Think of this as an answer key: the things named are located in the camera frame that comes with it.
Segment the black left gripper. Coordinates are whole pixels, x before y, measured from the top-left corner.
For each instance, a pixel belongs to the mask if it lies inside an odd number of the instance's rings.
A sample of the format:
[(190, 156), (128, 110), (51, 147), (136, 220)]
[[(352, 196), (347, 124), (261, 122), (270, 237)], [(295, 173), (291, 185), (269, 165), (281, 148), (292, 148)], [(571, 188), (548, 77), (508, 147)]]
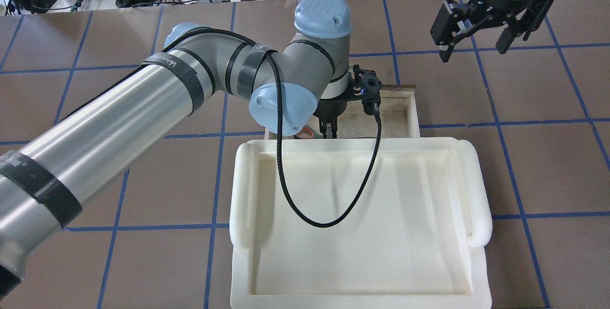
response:
[(323, 139), (337, 139), (338, 117), (347, 108), (346, 101), (320, 100), (313, 116), (318, 118)]

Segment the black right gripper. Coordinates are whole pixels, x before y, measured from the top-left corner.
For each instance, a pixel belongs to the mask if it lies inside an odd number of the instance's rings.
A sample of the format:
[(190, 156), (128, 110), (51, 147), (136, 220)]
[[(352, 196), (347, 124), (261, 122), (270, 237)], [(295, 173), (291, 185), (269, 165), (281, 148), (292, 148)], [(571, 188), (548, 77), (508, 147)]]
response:
[(430, 29), (439, 56), (447, 63), (462, 40), (478, 31), (505, 27), (495, 43), (499, 54), (507, 53), (513, 41), (529, 40), (537, 31), (554, 0), (469, 0), (459, 3), (446, 0)]

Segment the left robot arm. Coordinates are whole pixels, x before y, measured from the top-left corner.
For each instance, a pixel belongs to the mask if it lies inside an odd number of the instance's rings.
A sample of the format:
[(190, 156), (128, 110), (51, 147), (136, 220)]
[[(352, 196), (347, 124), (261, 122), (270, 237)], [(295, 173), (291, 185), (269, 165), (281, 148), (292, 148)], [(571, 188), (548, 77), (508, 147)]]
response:
[(1, 156), (1, 296), (26, 260), (122, 170), (216, 92), (248, 101), (276, 135), (303, 130), (346, 85), (346, 0), (302, 0), (283, 52), (233, 31), (178, 24), (163, 50), (19, 150)]

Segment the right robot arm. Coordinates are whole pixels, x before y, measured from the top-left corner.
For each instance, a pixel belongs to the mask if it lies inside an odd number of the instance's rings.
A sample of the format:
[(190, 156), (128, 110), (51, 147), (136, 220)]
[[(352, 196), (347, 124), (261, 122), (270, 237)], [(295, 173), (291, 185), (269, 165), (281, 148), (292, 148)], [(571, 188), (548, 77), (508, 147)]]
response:
[(477, 31), (503, 27), (495, 43), (506, 53), (516, 38), (524, 41), (538, 30), (555, 0), (469, 0), (442, 3), (430, 29), (442, 62), (448, 62), (455, 46)]

